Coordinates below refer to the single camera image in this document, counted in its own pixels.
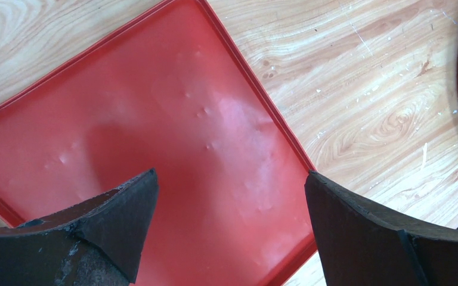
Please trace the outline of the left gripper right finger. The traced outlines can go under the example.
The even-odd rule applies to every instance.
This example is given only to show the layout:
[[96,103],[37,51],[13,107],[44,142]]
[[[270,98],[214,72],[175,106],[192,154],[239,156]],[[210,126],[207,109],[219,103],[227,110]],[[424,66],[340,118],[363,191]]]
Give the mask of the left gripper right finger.
[[390,209],[316,171],[305,195],[327,285],[458,285],[458,230]]

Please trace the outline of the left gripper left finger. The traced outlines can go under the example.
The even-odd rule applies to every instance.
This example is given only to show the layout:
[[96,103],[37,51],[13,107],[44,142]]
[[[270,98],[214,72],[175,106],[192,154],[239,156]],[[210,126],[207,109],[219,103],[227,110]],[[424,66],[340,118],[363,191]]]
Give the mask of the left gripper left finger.
[[129,285],[157,203],[150,169],[62,211],[0,228],[0,285]]

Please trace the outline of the red box lid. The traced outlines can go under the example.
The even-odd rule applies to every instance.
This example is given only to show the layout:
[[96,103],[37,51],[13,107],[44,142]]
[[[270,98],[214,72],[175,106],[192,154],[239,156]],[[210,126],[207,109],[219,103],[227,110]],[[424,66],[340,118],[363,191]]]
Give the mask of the red box lid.
[[316,250],[312,163],[206,1],[162,1],[0,105],[0,218],[154,169],[137,285],[281,285]]

